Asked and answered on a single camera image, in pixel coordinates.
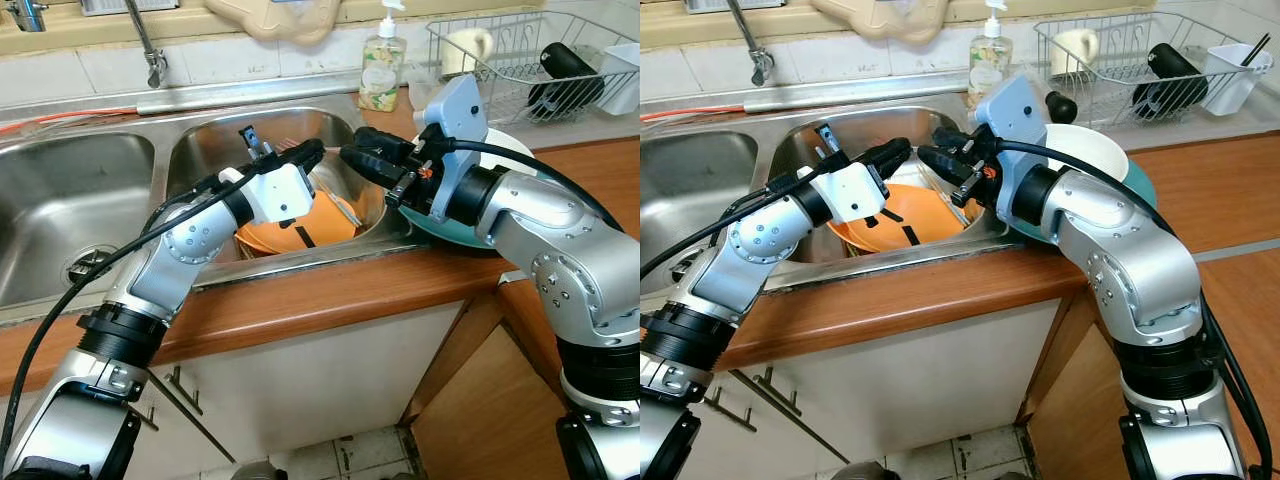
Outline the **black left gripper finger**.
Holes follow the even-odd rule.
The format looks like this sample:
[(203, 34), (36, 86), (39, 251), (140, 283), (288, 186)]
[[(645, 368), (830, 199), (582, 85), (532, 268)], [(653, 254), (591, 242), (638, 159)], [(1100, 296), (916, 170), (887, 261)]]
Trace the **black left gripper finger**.
[(252, 125), (239, 131), (239, 137), (244, 141), (248, 155), (251, 151), (255, 154), (269, 154), (275, 152), (275, 150), (265, 140), (261, 140)]
[(817, 127), (814, 132), (818, 134), (820, 141), (826, 145), (827, 150), (822, 147), (815, 147), (819, 154), (820, 163), (847, 163), (849, 157), (844, 152), (835, 132), (831, 129), (829, 124), (823, 124)]
[(859, 154), (851, 169), (863, 170), (873, 179), (884, 182), (913, 155), (913, 145), (905, 137), (896, 137)]
[(292, 164), (297, 166), (302, 177), (310, 177), (314, 168), (325, 155), (326, 146), (321, 140), (282, 140), (276, 145), (279, 161), (276, 163), (278, 169), (275, 172), (283, 172), (285, 164)]

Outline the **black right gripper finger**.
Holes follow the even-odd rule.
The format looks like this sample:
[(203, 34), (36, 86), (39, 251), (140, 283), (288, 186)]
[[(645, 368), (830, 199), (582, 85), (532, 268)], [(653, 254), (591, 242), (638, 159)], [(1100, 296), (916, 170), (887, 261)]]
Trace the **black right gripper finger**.
[(404, 157), (416, 148), (413, 142), (370, 125), (360, 127), (356, 131), (356, 146), (371, 148), (388, 157)]
[(966, 164), (956, 159), (951, 148), (920, 145), (916, 147), (916, 156), (951, 186), (961, 186), (966, 180)]
[(934, 146), (947, 154), (980, 154), (987, 150), (987, 127), (979, 125), (973, 132), (947, 127), (934, 129)]
[(375, 147), (346, 145), (339, 148), (339, 159), (365, 180), (384, 189), (394, 188), (402, 177), (402, 168)]

